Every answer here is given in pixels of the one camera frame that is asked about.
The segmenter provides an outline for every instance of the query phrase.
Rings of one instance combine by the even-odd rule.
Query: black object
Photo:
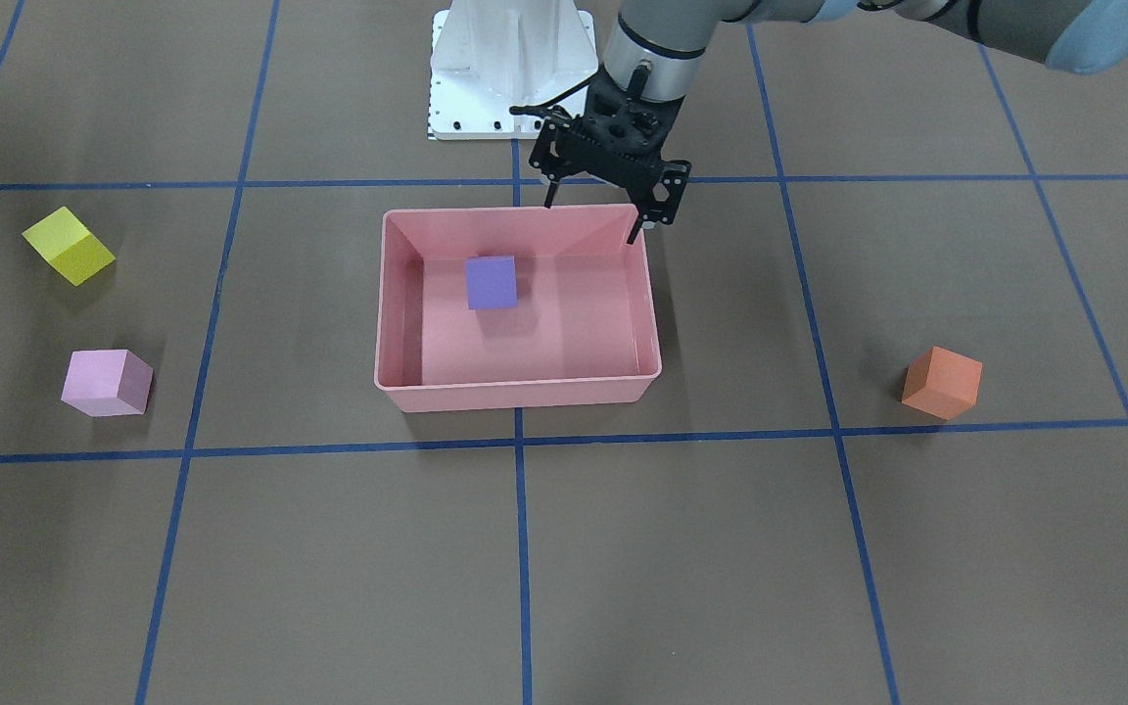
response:
[[[617,86],[608,71],[599,68],[590,77],[559,97],[538,106],[515,106],[512,115],[543,117],[543,130],[529,166],[540,169],[550,180],[546,206],[550,209],[561,179],[587,173],[626,190],[631,204],[638,206],[638,220],[629,233],[631,244],[643,224],[670,224],[690,179],[690,164],[684,159],[666,161],[661,148],[681,100],[650,103],[642,100],[649,72],[640,68],[629,89]],[[570,115],[559,102],[590,86],[582,115]],[[663,197],[656,195],[662,187]]]

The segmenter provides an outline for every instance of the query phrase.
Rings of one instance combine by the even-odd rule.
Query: yellow cube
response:
[[[24,231],[24,238],[73,285],[81,284],[115,261],[112,250],[104,247],[67,205]]]

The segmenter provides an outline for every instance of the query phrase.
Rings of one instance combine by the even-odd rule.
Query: robotic arm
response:
[[[629,235],[671,223],[690,164],[663,160],[661,148],[721,23],[814,23],[840,18],[856,0],[623,0],[594,76],[547,103],[512,107],[537,115],[543,130],[529,156],[550,188],[588,173],[626,190],[640,220]],[[1128,55],[1128,0],[865,0],[976,43],[1079,74],[1104,71]],[[590,87],[585,112],[559,102]]]

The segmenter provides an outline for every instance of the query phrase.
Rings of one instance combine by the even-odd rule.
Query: pink tray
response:
[[[633,205],[389,211],[373,378],[404,412],[635,402],[661,373]],[[465,261],[513,255],[515,308],[467,307]]]

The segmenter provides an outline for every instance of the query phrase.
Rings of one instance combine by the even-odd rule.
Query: grid floor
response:
[[[407,416],[381,214],[545,192],[425,140],[442,6],[0,0],[0,702],[1128,704],[1128,60],[722,27],[662,378]],[[18,237],[60,204],[79,289]],[[959,423],[897,403],[931,345]],[[151,409],[60,405],[113,346]]]

